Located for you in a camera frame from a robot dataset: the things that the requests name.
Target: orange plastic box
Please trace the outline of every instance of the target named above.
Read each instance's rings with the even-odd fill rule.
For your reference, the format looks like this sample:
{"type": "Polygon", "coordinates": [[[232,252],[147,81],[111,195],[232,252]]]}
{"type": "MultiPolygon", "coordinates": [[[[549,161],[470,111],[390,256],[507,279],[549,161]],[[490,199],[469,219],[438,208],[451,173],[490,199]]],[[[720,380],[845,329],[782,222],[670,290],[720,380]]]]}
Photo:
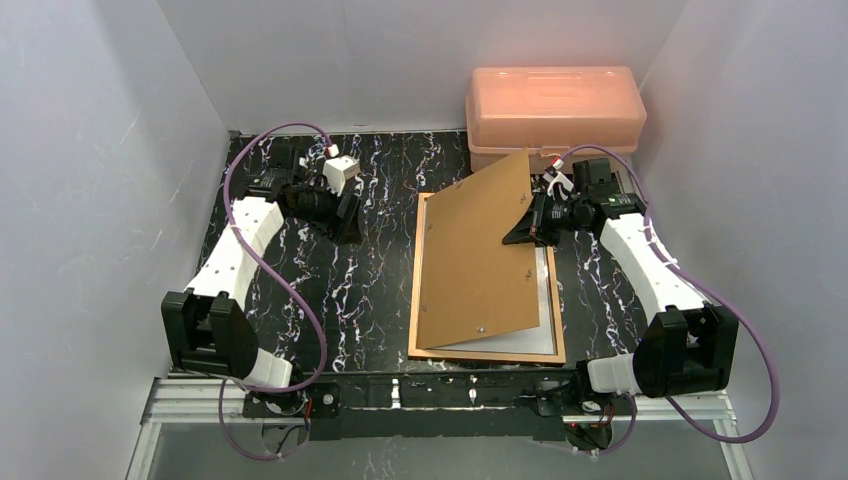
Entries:
{"type": "MultiPolygon", "coordinates": [[[[478,68],[465,112],[471,170],[526,147],[533,173],[583,143],[632,153],[647,116],[627,67],[478,68]]],[[[574,160],[599,154],[584,150],[574,160]]]]}

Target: white wall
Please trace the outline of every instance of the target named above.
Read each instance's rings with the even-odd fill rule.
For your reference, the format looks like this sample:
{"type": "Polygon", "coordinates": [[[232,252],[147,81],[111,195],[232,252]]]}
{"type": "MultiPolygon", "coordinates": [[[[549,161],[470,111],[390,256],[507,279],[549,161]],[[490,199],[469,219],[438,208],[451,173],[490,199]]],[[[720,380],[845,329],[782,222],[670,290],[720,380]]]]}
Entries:
{"type": "MultiPolygon", "coordinates": [[[[848,3],[692,0],[642,93],[635,157],[681,264],[737,302],[777,357],[783,403],[746,446],[757,478],[845,478],[848,3]]],[[[768,383],[740,332],[740,432],[768,383]]]]}
{"type": "Polygon", "coordinates": [[[686,0],[160,0],[227,128],[465,126],[480,66],[627,65],[641,81],[686,0]]]}
{"type": "Polygon", "coordinates": [[[0,7],[0,478],[123,478],[228,135],[153,0],[0,7]]]}

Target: glass panel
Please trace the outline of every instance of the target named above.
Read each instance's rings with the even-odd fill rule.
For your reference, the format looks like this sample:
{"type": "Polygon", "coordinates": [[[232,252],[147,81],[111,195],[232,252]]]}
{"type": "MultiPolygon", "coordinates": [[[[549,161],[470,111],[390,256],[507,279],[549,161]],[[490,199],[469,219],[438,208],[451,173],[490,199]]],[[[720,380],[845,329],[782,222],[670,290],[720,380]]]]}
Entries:
{"type": "MultiPolygon", "coordinates": [[[[618,435],[625,423],[616,422],[618,435]]],[[[265,452],[258,425],[230,425],[240,444],[265,452]]],[[[281,436],[266,432],[268,448],[281,436]]],[[[627,445],[597,460],[525,438],[360,438],[313,442],[285,462],[236,453],[217,425],[166,424],[152,479],[184,478],[686,478],[729,479],[718,442],[681,421],[640,422],[627,445]]]]}

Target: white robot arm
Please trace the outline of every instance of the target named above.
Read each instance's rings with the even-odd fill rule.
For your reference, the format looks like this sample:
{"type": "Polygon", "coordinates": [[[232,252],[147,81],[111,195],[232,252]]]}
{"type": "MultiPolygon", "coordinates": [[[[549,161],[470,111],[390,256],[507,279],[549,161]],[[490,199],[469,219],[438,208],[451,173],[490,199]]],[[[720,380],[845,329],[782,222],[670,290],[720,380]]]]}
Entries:
{"type": "MultiPolygon", "coordinates": [[[[550,170],[543,177],[549,183],[559,173],[550,170]]],[[[645,239],[645,205],[635,194],[621,193],[608,160],[575,163],[574,185],[576,192],[567,199],[556,199],[549,191],[536,194],[503,243],[552,246],[563,231],[591,231],[621,265],[649,324],[634,353],[578,362],[569,382],[569,401],[622,393],[665,397],[725,388],[738,319],[728,309],[712,305],[657,258],[652,244],[672,257],[656,236],[652,244],[645,239]]],[[[562,387],[545,385],[542,390],[562,391],[562,387]]]]}
{"type": "Polygon", "coordinates": [[[303,219],[336,243],[359,241],[359,198],[345,185],[359,162],[326,160],[320,175],[306,168],[302,151],[283,149],[280,162],[247,175],[233,202],[236,226],[227,225],[198,274],[182,292],[168,292],[162,317],[176,368],[229,377],[253,386],[289,386],[292,364],[259,348],[244,315],[245,298],[257,263],[241,247],[234,228],[254,251],[265,249],[283,226],[284,213],[303,219]],[[317,181],[323,183],[316,187],[317,181]]]}

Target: wooden picture frame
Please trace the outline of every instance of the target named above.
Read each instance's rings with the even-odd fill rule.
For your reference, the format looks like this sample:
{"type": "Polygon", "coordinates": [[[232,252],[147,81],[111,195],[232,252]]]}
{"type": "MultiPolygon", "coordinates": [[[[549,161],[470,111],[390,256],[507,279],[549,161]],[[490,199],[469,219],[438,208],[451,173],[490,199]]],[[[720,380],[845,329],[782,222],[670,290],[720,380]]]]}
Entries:
{"type": "Polygon", "coordinates": [[[407,355],[409,358],[438,358],[453,360],[483,360],[494,362],[518,362],[518,363],[547,363],[562,365],[565,363],[565,339],[562,332],[562,312],[559,308],[559,290],[556,281],[556,267],[554,264],[554,250],[546,248],[548,264],[548,288],[550,292],[551,323],[553,328],[554,345],[556,352],[552,355],[537,353],[503,353],[482,352],[468,350],[440,350],[418,348],[418,310],[421,289],[421,269],[424,251],[424,219],[427,208],[427,198],[432,193],[418,194],[418,218],[415,227],[415,260],[412,273],[412,303],[409,314],[409,346],[407,355]]]}

